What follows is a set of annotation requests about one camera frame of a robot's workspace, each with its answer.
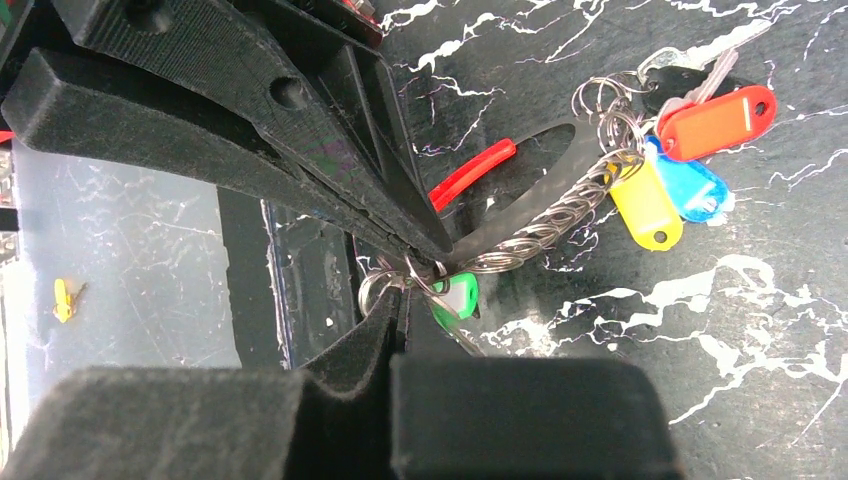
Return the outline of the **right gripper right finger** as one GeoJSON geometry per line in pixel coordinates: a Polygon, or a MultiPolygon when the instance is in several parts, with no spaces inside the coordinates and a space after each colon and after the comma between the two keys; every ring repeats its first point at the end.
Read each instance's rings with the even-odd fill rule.
{"type": "Polygon", "coordinates": [[[399,297],[390,363],[397,479],[682,479],[660,396],[603,357],[474,356],[399,297]]]}

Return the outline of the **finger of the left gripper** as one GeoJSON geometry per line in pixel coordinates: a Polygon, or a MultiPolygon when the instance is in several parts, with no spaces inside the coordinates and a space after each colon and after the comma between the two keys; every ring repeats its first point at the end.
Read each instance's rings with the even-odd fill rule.
{"type": "Polygon", "coordinates": [[[31,49],[1,101],[27,147],[180,175],[320,218],[401,258],[410,245],[343,205],[253,125],[175,84],[98,55],[31,49]]]}
{"type": "Polygon", "coordinates": [[[391,72],[288,1],[58,1],[73,42],[246,120],[363,237],[444,261],[453,243],[421,185],[391,72]]]}

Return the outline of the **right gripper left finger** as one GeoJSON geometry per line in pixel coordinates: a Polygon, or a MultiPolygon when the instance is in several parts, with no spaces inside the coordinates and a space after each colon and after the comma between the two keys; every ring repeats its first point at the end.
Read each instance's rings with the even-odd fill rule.
{"type": "Polygon", "coordinates": [[[31,415],[5,479],[387,479],[396,288],[293,369],[90,367],[31,415]]]}

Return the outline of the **green tagged key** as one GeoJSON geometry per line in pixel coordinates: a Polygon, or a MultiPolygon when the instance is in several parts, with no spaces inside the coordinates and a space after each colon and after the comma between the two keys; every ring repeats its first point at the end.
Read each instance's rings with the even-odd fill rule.
{"type": "Polygon", "coordinates": [[[461,323],[473,317],[479,293],[477,277],[470,272],[437,282],[425,292],[436,322],[466,353],[475,357],[484,356],[484,353],[463,332],[461,323]]]}

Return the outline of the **keyring with coloured tags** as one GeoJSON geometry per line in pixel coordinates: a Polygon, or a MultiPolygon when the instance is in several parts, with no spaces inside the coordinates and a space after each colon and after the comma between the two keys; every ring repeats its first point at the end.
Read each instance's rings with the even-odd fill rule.
{"type": "Polygon", "coordinates": [[[361,313],[369,313],[370,290],[376,284],[415,284],[441,297],[459,274],[497,274],[521,267],[594,210],[615,184],[643,169],[643,131],[657,125],[659,118],[643,119],[633,112],[636,91],[625,85],[624,77],[622,72],[592,77],[575,90],[572,113],[561,121],[575,129],[569,148],[498,217],[464,237],[455,249],[457,259],[438,265],[435,278],[427,280],[412,266],[392,267],[382,260],[360,285],[361,313]]]}

